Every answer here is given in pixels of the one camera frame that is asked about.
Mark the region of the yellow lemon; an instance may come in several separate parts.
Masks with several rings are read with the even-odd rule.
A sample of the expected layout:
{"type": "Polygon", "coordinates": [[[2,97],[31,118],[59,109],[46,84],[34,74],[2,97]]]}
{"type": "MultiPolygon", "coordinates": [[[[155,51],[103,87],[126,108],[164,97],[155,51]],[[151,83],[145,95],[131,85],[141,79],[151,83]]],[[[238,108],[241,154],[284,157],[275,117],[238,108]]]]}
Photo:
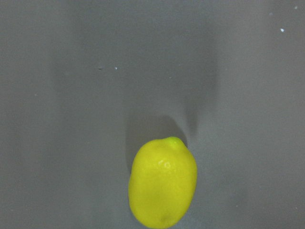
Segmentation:
{"type": "Polygon", "coordinates": [[[171,136],[152,140],[137,152],[128,186],[130,209],[150,229],[167,229],[187,212],[197,182],[194,156],[171,136]]]}

